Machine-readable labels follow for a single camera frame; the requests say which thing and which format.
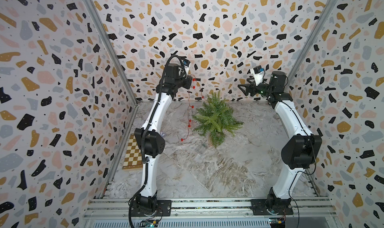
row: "gray marble floor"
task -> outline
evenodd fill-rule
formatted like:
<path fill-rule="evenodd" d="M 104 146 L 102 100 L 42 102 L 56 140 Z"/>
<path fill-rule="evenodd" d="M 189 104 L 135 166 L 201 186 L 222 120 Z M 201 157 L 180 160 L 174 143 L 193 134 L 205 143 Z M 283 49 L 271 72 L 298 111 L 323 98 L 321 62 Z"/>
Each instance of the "gray marble floor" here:
<path fill-rule="evenodd" d="M 234 117 L 244 122 L 235 136 L 228 136 L 217 149 L 207 138 L 187 136 L 188 117 L 201 103 L 172 103 L 162 124 L 166 148 L 159 161 L 159 198 L 265 197 L 281 170 L 280 151 L 288 141 L 275 111 L 264 103 L 232 103 Z M 132 131 L 141 127 L 152 107 L 141 103 Z M 140 188 L 141 170 L 122 170 L 124 157 L 109 185 L 109 198 L 131 198 Z M 293 197 L 315 196 L 311 184 L 300 177 Z"/>

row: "terrazzo pattern wall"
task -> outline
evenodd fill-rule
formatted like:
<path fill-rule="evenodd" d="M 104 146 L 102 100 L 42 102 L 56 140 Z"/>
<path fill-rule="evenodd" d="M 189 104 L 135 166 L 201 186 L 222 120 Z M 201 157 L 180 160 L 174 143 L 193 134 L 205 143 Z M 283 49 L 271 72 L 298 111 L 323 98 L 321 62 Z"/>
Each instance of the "terrazzo pattern wall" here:
<path fill-rule="evenodd" d="M 191 61 L 197 82 L 175 100 L 221 90 L 231 101 L 251 67 L 288 74 L 327 0 L 93 0 L 139 101 L 151 100 L 168 57 Z"/>
<path fill-rule="evenodd" d="M 344 227 L 384 227 L 384 0 L 338 0 L 290 84 L 322 135 L 315 183 Z"/>
<path fill-rule="evenodd" d="M 79 227 L 131 101 L 81 0 L 0 0 L 0 226 Z"/>

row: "artificial plant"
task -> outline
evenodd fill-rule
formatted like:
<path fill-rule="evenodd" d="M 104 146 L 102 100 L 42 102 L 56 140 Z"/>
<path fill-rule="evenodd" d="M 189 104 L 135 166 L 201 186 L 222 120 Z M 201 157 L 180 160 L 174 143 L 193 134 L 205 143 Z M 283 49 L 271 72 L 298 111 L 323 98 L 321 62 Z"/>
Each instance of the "artificial plant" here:
<path fill-rule="evenodd" d="M 200 124 L 194 131 L 201 136 L 206 136 L 209 132 L 209 139 L 216 148 L 224 142 L 227 136 L 225 131 L 235 135 L 234 131 L 239 129 L 243 122 L 233 118 L 233 109 L 220 98 L 220 91 L 208 96 L 207 102 L 203 103 L 202 108 L 196 109 L 197 114 L 193 115 Z"/>

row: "metal vent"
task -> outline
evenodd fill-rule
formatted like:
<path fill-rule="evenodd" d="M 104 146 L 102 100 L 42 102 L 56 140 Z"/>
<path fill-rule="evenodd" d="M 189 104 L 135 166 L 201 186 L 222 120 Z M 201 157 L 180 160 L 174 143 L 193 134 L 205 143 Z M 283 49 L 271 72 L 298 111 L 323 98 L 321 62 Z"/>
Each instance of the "metal vent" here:
<path fill-rule="evenodd" d="M 139 221 L 132 220 L 133 225 L 138 227 Z M 130 227 L 128 220 L 95 220 L 94 228 L 120 228 Z M 159 222 L 158 227 L 236 227 L 236 228 L 270 228 L 268 218 L 199 218 L 199 219 L 166 219 Z"/>

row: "chessboard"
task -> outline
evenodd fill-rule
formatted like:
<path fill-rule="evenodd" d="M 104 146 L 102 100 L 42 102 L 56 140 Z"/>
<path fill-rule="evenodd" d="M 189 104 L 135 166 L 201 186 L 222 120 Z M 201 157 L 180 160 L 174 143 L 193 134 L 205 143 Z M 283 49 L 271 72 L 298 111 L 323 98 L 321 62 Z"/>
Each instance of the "chessboard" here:
<path fill-rule="evenodd" d="M 141 162 L 141 153 L 139 146 L 137 145 L 134 134 L 129 137 L 124 163 L 122 165 L 123 170 L 136 170 L 143 167 Z"/>

